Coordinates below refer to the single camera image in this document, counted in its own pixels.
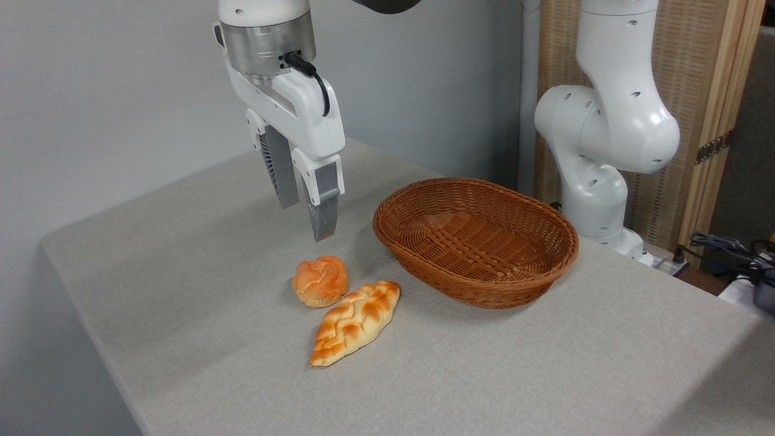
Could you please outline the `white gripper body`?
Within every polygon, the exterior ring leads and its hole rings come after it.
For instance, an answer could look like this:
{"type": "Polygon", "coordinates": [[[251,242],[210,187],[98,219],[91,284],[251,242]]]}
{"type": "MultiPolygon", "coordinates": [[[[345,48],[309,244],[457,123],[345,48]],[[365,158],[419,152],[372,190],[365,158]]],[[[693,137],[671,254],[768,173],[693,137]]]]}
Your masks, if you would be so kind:
{"type": "Polygon", "coordinates": [[[269,85],[257,85],[227,59],[234,91],[261,119],[276,128],[312,160],[331,157],[345,146],[337,96],[315,66],[302,57],[282,57],[280,74],[269,85]]]}

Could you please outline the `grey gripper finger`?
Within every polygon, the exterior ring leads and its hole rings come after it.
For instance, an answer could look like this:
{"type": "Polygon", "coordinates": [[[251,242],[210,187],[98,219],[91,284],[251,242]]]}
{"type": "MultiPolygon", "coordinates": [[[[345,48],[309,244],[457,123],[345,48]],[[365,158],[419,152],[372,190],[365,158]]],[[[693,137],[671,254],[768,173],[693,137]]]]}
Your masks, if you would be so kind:
{"type": "Polygon", "coordinates": [[[246,121],[254,147],[260,152],[275,194],[283,209],[299,203],[288,139],[249,108],[246,121]]]}
{"type": "Polygon", "coordinates": [[[315,161],[296,148],[292,162],[303,180],[315,242],[331,237],[337,229],[338,198],[345,193],[340,155],[315,161]]]}

